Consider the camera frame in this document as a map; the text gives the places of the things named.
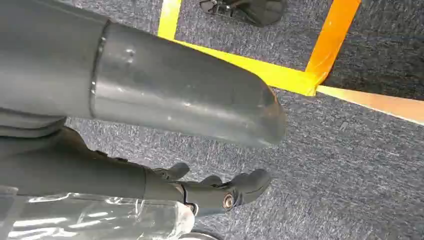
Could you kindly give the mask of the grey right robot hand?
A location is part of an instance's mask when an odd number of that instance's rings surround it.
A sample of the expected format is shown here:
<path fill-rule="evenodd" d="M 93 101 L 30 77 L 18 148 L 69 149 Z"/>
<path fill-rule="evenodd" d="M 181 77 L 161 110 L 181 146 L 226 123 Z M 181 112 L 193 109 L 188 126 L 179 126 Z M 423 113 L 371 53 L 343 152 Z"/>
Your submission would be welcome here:
<path fill-rule="evenodd" d="M 88 149 L 68 117 L 278 144 L 285 113 L 257 75 L 198 50 L 55 0 L 0 3 L 0 184 L 62 193 L 170 200 L 200 215 L 255 201 L 257 169 L 223 183 L 181 182 L 188 167 L 153 170 Z"/>

